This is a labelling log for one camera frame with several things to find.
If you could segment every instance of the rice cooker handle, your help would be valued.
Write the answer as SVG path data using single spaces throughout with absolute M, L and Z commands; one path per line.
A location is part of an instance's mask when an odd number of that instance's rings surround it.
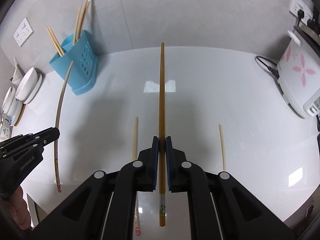
M 301 41 L 299 40 L 299 38 L 297 37 L 297 35 L 295 35 L 292 31 L 289 31 L 289 30 L 288 30 L 288 34 L 289 34 L 290 38 L 293 39 L 293 41 L 294 41 L 295 43 L 297 43 L 297 45 L 298 45 L 299 47 L 301 47 Z

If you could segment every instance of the white table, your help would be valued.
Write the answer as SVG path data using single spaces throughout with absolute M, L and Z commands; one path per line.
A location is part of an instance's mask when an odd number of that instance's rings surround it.
M 281 220 L 293 214 L 320 183 L 316 118 L 305 120 L 284 102 L 275 81 L 253 54 L 201 47 L 166 48 L 166 133 L 173 147 L 205 171 L 222 170 L 218 124 L 227 171 Z M 96 170 L 113 172 L 131 161 L 134 116 L 139 151 L 158 134 L 160 49 L 100 57 L 94 88 L 75 96 L 67 87 L 60 119 L 55 184 L 53 144 L 22 187 L 51 212 Z M 54 126 L 63 80 L 55 73 L 26 107 L 13 136 Z M 158 226 L 158 191 L 139 193 L 139 239 L 190 239 L 186 193 L 167 194 L 167 226 Z

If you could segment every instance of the round silver pin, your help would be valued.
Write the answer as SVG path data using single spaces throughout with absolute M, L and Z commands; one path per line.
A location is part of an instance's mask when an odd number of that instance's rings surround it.
M 94 173 L 94 177 L 95 177 L 96 179 L 101 179 L 103 176 L 104 176 L 104 172 L 103 172 L 103 171 L 96 171 L 96 172 Z
M 190 162 L 183 162 L 183 163 L 181 163 L 181 166 L 183 167 L 183 168 L 190 168 L 191 166 L 192 166 L 192 164 L 190 163 Z
M 134 163 L 132 163 L 132 165 L 136 168 L 141 167 L 143 165 L 142 161 L 135 161 Z
M 222 173 L 220 173 L 220 178 L 221 179 L 229 179 L 230 175 L 227 172 L 222 172 Z

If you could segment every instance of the pink petal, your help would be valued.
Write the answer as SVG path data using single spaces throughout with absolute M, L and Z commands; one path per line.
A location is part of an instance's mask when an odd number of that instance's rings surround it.
M 302 75 L 301 81 L 302 81 L 302 86 L 305 87 L 305 85 L 306 85 L 306 76 L 305 76 L 305 74 Z
M 313 69 L 311 69 L 311 68 L 308 68 L 308 69 L 306 69 L 306 72 L 308 73 L 308 74 L 310 74 L 310 75 L 314 75 L 316 72 L 313 70 Z
M 296 71 L 296 72 L 300 72 L 300 67 L 294 66 L 294 67 L 293 67 L 293 70 Z
M 301 54 L 301 64 L 304 67 L 304 55 L 303 54 Z
M 288 51 L 287 51 L 287 62 L 288 62 L 288 60 L 290 58 L 290 55 L 291 55 L 291 45 L 289 45 Z

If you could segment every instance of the gray wall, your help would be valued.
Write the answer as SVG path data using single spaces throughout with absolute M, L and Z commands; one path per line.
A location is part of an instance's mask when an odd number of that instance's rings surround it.
M 59 41 L 74 29 L 85 0 L 16 0 L 0 26 L 0 45 L 10 61 L 27 71 L 52 71 L 55 53 L 45 27 Z M 206 46 L 279 59 L 295 18 L 290 0 L 93 0 L 85 29 L 97 54 L 160 46 Z M 20 48 L 12 35 L 27 16 L 35 33 Z
M 14 73 L 14 67 L 4 54 L 3 50 L 0 49 L 0 107 L 2 106 L 5 94 L 7 93 L 10 86 L 12 86 L 9 80 Z

